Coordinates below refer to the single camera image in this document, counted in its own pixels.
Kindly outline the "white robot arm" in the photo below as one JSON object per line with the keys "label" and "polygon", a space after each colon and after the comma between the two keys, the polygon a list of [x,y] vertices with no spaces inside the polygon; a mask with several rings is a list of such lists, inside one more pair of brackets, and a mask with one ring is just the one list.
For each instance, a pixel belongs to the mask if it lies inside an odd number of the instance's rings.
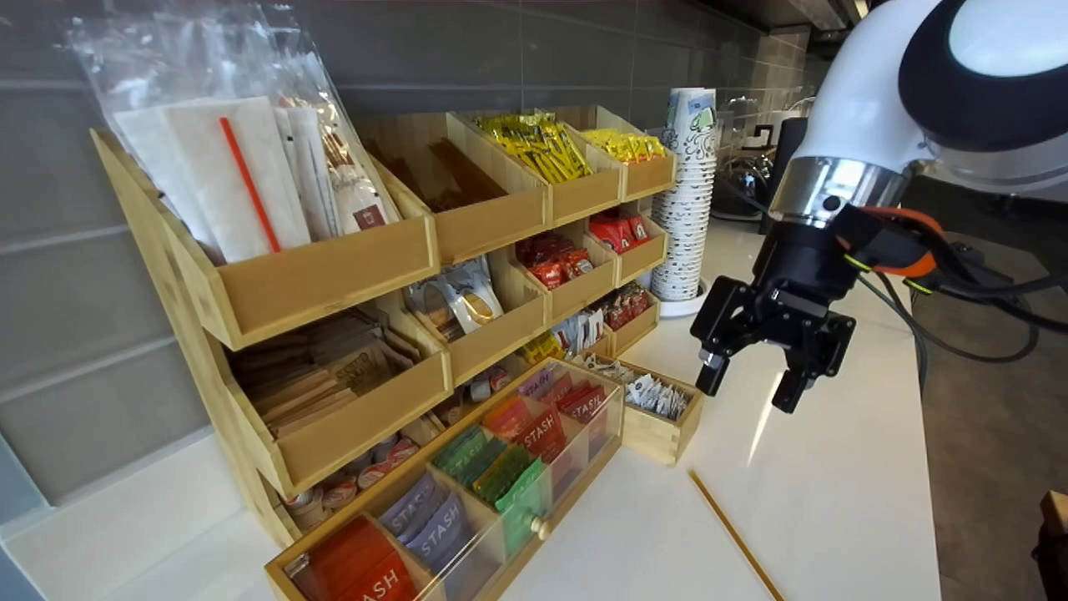
{"label": "white robot arm", "polygon": [[996,308],[1032,333],[1040,279],[963,258],[935,216],[908,212],[910,175],[999,193],[1068,199],[1068,0],[886,0],[842,42],[807,131],[768,204],[771,232],[744,279],[720,277],[692,321],[696,386],[717,391],[750,345],[784,351],[771,405],[842,371],[859,285]]}

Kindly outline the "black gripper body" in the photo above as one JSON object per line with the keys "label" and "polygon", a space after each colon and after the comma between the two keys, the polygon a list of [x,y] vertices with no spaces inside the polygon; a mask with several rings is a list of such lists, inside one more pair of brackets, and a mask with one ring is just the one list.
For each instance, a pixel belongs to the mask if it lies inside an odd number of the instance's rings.
{"label": "black gripper body", "polygon": [[856,321],[834,303],[856,288],[859,272],[844,247],[814,227],[778,223],[748,279],[717,277],[692,321],[700,351],[729,365],[748,345],[768,341],[789,355],[791,371],[830,376],[842,367]]}

